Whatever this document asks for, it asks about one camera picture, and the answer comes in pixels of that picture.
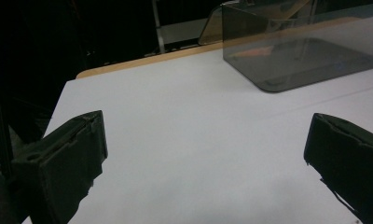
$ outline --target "table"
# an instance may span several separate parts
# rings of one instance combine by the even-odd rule
[[[70,223],[356,221],[303,150],[316,112],[373,132],[373,70],[270,94],[217,49],[70,81],[47,133],[94,110],[108,159]]]

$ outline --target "white tabletop surface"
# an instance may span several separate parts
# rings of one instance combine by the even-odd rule
[[[70,223],[355,223],[303,150],[316,112],[373,132],[373,70],[270,94],[216,50],[70,81],[47,133],[94,110],[108,159]]]

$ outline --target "white table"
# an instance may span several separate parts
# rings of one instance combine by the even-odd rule
[[[373,70],[278,94],[215,50],[66,84],[47,133],[104,112],[108,159],[70,223],[346,223],[303,160],[313,113],[373,132]]]

